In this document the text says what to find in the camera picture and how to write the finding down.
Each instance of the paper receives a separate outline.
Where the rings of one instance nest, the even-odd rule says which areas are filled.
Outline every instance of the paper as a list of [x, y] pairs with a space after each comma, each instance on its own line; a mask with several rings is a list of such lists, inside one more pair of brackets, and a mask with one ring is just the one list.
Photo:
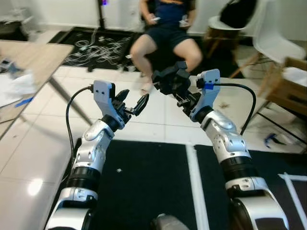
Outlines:
[[27, 69], [22, 76], [14, 79], [8, 91], [19, 95], [35, 93], [36, 88], [32, 71]]
[[9, 73], [0, 74], [0, 107], [14, 103], [20, 99], [22, 96], [13, 92], [8, 92], [11, 87], [13, 79], [10, 78]]
[[295, 67], [288, 67], [284, 69], [283, 77], [288, 81], [307, 87], [307, 71]]

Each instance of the blue object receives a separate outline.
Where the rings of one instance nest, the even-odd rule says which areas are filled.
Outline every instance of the blue object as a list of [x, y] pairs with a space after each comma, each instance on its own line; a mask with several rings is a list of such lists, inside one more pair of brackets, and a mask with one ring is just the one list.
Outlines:
[[269, 141], [275, 138], [277, 135], [275, 133], [271, 133], [267, 136], [267, 138], [264, 139], [264, 144], [266, 147], [270, 148]]
[[20, 103], [16, 104], [15, 105], [15, 108], [19, 107], [19, 106], [22, 106], [23, 104], [27, 104], [29, 102], [31, 102], [33, 100], [33, 97], [29, 98], [29, 99], [26, 99], [26, 100], [23, 100], [21, 101]]
[[213, 90], [213, 88], [214, 88], [214, 84], [205, 84], [205, 89], [206, 90]]

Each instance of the black bag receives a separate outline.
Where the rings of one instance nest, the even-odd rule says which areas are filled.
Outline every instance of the black bag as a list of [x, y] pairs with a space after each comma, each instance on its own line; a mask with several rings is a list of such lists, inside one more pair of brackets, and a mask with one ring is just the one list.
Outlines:
[[231, 0], [223, 8], [220, 21], [233, 28], [243, 28], [256, 9], [257, 0]]

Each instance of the person's knee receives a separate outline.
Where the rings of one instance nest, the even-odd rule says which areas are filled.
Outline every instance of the person's knee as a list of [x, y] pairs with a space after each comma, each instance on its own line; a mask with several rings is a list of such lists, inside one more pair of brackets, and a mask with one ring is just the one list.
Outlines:
[[197, 52], [191, 52], [188, 57], [187, 57], [187, 60], [189, 62], [192, 62], [194, 63], [195, 65], [198, 65], [201, 63], [203, 59], [203, 56], [202, 56], [202, 53], [200, 51], [197, 51]]
[[130, 50], [131, 58], [136, 60], [145, 56], [144, 51], [137, 46], [133, 46]]

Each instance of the wooden crate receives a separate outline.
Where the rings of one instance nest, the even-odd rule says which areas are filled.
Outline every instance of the wooden crate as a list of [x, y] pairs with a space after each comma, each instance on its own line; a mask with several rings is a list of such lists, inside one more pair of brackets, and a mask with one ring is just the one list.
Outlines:
[[[296, 67], [307, 71], [307, 61], [287, 58], [286, 67]], [[277, 76], [276, 86], [267, 96], [267, 100], [307, 116], [307, 88], [283, 78], [283, 70]]]

